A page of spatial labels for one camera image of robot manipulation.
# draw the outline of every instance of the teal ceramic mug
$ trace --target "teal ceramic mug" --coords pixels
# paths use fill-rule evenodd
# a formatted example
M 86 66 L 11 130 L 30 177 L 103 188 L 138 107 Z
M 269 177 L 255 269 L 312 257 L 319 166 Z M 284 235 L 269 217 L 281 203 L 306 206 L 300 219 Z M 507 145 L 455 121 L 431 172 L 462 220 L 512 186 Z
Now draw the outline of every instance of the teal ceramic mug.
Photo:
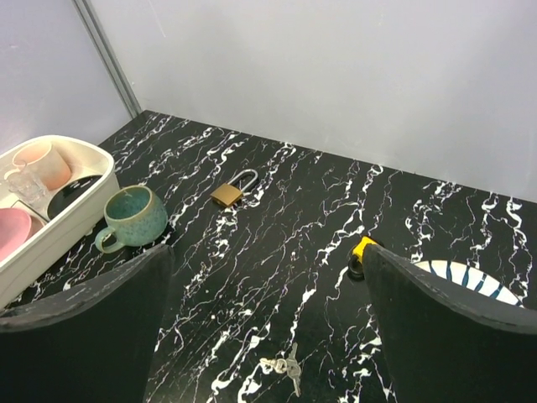
M 104 254 L 110 254 L 124 246 L 142 246 L 158 238 L 168 224 L 164 204 L 146 186 L 129 186 L 108 199 L 104 206 L 104 218 L 108 227 L 95 238 L 95 246 Z M 116 243 L 104 246 L 104 240 L 113 235 Z

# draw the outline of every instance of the black plate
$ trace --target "black plate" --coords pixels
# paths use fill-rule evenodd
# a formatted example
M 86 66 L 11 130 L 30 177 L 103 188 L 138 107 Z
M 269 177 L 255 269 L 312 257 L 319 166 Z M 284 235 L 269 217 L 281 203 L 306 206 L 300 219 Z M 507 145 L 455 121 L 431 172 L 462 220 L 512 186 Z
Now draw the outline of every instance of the black plate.
M 63 212 L 72 202 L 82 196 L 91 185 L 97 182 L 99 178 L 101 178 L 100 175 L 85 176 L 62 187 L 58 193 L 52 197 L 52 200 L 49 203 L 47 208 L 49 219 L 52 220 L 58 214 Z

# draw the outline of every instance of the white backdrop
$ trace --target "white backdrop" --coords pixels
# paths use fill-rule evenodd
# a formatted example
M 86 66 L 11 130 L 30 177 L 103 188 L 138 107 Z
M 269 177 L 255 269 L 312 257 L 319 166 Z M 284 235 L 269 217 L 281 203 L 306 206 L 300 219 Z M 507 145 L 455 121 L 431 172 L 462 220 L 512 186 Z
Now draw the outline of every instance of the white backdrop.
M 144 108 L 537 201 L 535 0 L 92 0 Z
M 60 134 L 98 144 L 130 120 L 71 1 L 0 1 L 0 153 Z

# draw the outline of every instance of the blue stripe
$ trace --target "blue stripe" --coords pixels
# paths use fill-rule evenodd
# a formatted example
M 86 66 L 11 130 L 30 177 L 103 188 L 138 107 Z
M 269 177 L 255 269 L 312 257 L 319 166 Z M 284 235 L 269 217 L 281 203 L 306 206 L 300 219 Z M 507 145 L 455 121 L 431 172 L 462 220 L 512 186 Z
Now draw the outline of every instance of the blue stripe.
M 450 260 L 447 261 L 446 278 L 447 278 L 449 281 L 452 281 L 452 279 L 451 279 L 451 261 L 450 261 Z
M 490 295 L 490 297 L 493 298 L 493 299 L 498 298 L 498 294 L 500 293 L 502 288 L 503 288 L 503 285 L 498 284 L 498 288 Z
M 479 292 L 479 290 L 481 290 L 481 287 L 483 287 L 483 283 L 485 282 L 485 277 L 487 277 L 487 275 L 483 273 L 483 275 L 481 276 L 481 281 L 479 281 L 477 287 L 474 288 L 474 291 Z
M 468 287 L 468 280 L 470 279 L 470 267 L 467 266 L 467 269 L 464 272 L 464 277 L 462 277 L 462 286 Z
M 433 275 L 436 275 L 436 272 L 435 270 L 433 269 L 433 264 L 432 262 L 429 260 L 429 269 L 430 269 L 430 272 L 433 274 Z

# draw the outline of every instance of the table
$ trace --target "table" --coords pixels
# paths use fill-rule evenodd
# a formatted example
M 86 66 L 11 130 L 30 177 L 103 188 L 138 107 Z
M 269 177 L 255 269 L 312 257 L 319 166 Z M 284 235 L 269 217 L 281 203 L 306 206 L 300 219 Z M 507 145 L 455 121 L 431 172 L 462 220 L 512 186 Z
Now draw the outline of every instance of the table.
M 364 282 L 347 258 L 371 233 L 401 256 L 454 259 L 537 308 L 535 204 L 292 144 L 145 112 L 101 146 L 121 186 L 164 200 L 157 242 L 176 257 L 150 402 L 395 402 Z M 260 183 L 223 209 L 209 195 L 244 168 Z M 99 254 L 100 222 L 13 304 L 79 284 L 144 251 Z M 302 396 L 261 358 L 298 343 Z

